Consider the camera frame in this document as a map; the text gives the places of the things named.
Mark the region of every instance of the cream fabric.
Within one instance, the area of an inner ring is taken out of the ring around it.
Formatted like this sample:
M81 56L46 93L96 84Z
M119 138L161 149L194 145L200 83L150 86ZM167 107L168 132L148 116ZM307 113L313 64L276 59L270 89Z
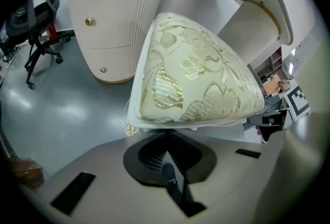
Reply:
M262 108L257 83L226 43L181 15L157 16L134 80L128 109L131 125L225 125Z

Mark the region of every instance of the black office chair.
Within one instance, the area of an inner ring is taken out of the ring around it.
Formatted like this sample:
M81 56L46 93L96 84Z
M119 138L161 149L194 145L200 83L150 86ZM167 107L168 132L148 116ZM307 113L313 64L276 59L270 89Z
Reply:
M60 64L63 62L62 56L52 50L50 45L57 43L62 38L69 41L71 33L59 35L42 44L39 41L41 34L54 23L59 5L59 0L46 0L46 2L34 7L33 0L22 0L6 20L6 34L9 38L2 43L4 55L10 57L10 53L15 49L15 46L25 40L29 40L31 45L29 59L25 64L25 68L28 71L26 83L30 89L33 89L35 86L30 81L30 78L40 55L56 55L56 63ZM37 46L37 49L31 54L34 44Z

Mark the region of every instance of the floral cushion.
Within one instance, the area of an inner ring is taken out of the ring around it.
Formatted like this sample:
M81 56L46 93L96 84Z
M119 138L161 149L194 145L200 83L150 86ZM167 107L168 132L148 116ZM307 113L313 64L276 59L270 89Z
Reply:
M140 120L219 124L263 108L262 93L243 61L198 23L161 13L146 45L143 74L139 80L137 72L134 81L134 86L140 86L140 98L135 99Z

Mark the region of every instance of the chair wheel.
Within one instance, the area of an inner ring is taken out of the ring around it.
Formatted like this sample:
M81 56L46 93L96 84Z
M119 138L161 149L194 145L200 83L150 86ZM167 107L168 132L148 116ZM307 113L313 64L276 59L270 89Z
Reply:
M55 62L59 65L60 63L63 62L63 58L62 57L57 57Z
M35 85L34 85L34 83L32 83L32 82L28 82L28 83L27 83L27 87L30 88L31 90L33 90L34 87L35 87Z

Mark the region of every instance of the brass knob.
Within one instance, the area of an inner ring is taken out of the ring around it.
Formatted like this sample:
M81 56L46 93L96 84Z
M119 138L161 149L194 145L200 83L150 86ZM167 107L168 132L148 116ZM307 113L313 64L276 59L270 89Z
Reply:
M86 18L86 19L85 19L85 24L86 24L87 26L92 26L93 23L94 23L94 18Z

